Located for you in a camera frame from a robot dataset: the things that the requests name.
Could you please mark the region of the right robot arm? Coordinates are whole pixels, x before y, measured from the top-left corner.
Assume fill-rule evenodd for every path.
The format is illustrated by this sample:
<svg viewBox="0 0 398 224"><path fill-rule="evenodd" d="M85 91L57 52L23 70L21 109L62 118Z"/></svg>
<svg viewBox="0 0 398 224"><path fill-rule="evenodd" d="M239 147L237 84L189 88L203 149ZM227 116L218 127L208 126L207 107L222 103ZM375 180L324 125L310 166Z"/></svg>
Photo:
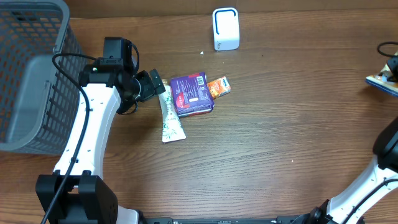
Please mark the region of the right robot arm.
<svg viewBox="0 0 398 224"><path fill-rule="evenodd" d="M397 120L377 137L374 157L367 168L342 193L292 223L362 223L363 215L397 188Z"/></svg>

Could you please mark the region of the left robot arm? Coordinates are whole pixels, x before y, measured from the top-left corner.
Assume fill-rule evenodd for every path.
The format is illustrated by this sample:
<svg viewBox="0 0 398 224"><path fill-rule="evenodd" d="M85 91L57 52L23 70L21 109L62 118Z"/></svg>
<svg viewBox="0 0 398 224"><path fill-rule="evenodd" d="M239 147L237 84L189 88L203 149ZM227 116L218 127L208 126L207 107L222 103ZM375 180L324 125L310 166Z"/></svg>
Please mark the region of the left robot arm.
<svg viewBox="0 0 398 224"><path fill-rule="evenodd" d="M135 113L165 87L157 70L139 70L137 47L122 37L105 38L103 56L90 59L78 80L69 79L80 101L65 150L52 174L36 182L42 223L144 223L105 184L104 153L115 115Z"/></svg>

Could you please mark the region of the purple red pad package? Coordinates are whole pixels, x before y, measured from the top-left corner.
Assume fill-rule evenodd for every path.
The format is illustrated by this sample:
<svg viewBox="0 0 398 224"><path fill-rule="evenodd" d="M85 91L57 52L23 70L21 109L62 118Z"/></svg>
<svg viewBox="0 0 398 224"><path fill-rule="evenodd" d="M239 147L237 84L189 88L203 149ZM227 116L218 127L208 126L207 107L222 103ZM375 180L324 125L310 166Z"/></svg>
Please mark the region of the purple red pad package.
<svg viewBox="0 0 398 224"><path fill-rule="evenodd" d="M172 78L170 87L179 117L210 113L215 106L205 72Z"/></svg>

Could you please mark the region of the yellow snack bag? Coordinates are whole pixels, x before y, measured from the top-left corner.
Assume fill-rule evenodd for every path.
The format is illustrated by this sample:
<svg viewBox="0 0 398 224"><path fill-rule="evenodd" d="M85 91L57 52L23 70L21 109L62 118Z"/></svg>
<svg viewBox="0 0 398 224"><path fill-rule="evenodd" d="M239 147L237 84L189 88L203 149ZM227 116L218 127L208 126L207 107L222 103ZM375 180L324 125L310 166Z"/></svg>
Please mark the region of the yellow snack bag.
<svg viewBox="0 0 398 224"><path fill-rule="evenodd" d="M387 79L390 77L392 77L392 72L387 64L385 64L379 73L367 76L365 82L394 97L397 97L397 82L389 82Z"/></svg>

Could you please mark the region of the small orange snack packet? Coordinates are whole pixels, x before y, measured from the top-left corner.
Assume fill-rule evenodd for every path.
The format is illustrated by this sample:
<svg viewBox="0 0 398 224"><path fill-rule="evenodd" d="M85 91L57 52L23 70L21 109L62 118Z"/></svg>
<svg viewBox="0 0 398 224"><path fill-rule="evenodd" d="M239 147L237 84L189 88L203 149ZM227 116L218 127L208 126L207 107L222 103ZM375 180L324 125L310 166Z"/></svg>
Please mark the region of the small orange snack packet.
<svg viewBox="0 0 398 224"><path fill-rule="evenodd" d="M209 82L207 86L213 99L219 98L231 91L231 85L226 77Z"/></svg>

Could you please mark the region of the white tube item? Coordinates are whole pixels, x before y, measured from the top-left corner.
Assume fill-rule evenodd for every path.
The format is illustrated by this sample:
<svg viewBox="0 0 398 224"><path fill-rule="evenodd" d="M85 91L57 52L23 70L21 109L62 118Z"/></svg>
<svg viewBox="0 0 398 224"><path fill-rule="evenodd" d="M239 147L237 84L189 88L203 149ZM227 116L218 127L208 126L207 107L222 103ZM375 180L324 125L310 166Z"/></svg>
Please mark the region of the white tube item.
<svg viewBox="0 0 398 224"><path fill-rule="evenodd" d="M162 80L165 91L159 95L162 111L162 142L174 142L186 139L180 118L175 110L171 87L166 79Z"/></svg>

